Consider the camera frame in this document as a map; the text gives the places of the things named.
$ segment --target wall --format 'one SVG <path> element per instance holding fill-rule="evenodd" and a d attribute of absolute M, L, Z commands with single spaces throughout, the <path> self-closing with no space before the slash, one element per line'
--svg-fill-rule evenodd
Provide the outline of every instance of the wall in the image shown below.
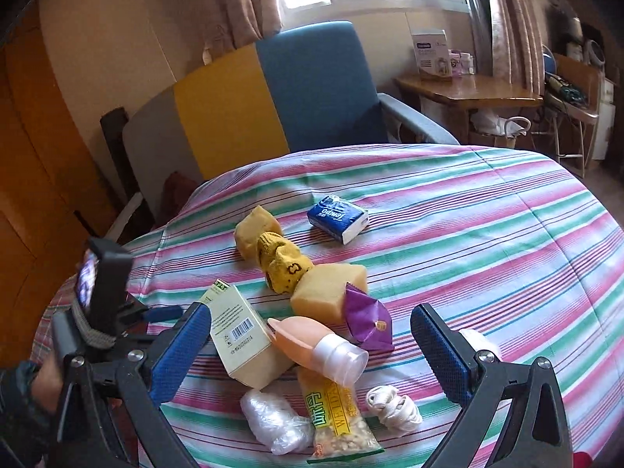
<path fill-rule="evenodd" d="M 91 155 L 125 198 L 100 117 L 132 115 L 176 80 L 147 0 L 39 0 L 41 29 L 63 98 Z"/>
<path fill-rule="evenodd" d="M 345 13 L 333 20 L 351 21 L 360 37 L 364 54 L 378 89 L 398 95 L 392 78 L 416 67 L 412 32 L 423 29 L 446 31 L 449 48 L 474 53 L 470 16 L 466 12 L 441 9 L 389 10 Z M 317 22 L 299 21 L 289 27 Z"/>
<path fill-rule="evenodd" d="M 203 42 L 185 2 L 40 0 L 41 30 L 58 86 L 91 155 L 121 198 L 99 119 L 118 106 L 132 116 L 202 65 Z M 464 12 L 412 9 L 336 18 L 354 23 L 375 83 L 391 93 L 392 77 L 414 66 L 410 30 L 442 28 L 450 46 L 473 51 Z"/>

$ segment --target human hand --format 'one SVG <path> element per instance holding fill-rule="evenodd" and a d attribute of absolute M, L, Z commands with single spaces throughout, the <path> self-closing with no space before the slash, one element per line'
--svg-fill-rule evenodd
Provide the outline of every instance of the human hand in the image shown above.
<path fill-rule="evenodd" d="M 54 350 L 50 350 L 30 385 L 30 395 L 44 410 L 54 414 L 62 390 L 63 376 L 56 362 Z"/>

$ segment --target gray panel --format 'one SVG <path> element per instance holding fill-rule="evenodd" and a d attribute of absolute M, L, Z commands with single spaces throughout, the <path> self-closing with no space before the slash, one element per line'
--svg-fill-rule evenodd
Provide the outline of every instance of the gray panel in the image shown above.
<path fill-rule="evenodd" d="M 124 126 L 124 145 L 138 186 L 154 216 L 158 215 L 162 187 L 179 171 L 195 181 L 204 178 L 178 117 L 174 89 L 152 98 Z"/>

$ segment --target white box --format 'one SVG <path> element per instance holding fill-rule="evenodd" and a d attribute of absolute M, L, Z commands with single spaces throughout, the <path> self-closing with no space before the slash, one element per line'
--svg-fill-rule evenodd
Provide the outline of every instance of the white box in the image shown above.
<path fill-rule="evenodd" d="M 451 81 L 449 48 L 444 30 L 412 34 L 418 73 L 423 79 Z"/>
<path fill-rule="evenodd" d="M 615 123 L 615 105 L 601 103 L 598 111 L 598 124 L 596 125 L 596 135 L 594 137 L 594 151 L 592 160 L 604 160 L 606 150 L 609 147 L 609 139 L 613 124 Z"/>
<path fill-rule="evenodd" d="M 200 301 L 210 308 L 210 337 L 233 379 L 262 389 L 294 364 L 271 343 L 264 320 L 235 286 L 218 279 Z"/>
<path fill-rule="evenodd" d="M 604 103 L 613 103 L 613 83 L 609 79 L 602 80 L 602 97 Z"/>

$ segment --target floor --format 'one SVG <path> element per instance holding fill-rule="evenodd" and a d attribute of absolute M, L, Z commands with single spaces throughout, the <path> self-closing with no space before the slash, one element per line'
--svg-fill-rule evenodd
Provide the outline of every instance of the floor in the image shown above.
<path fill-rule="evenodd" d="M 583 183 L 624 227 L 624 183 L 602 167 L 586 172 Z"/>

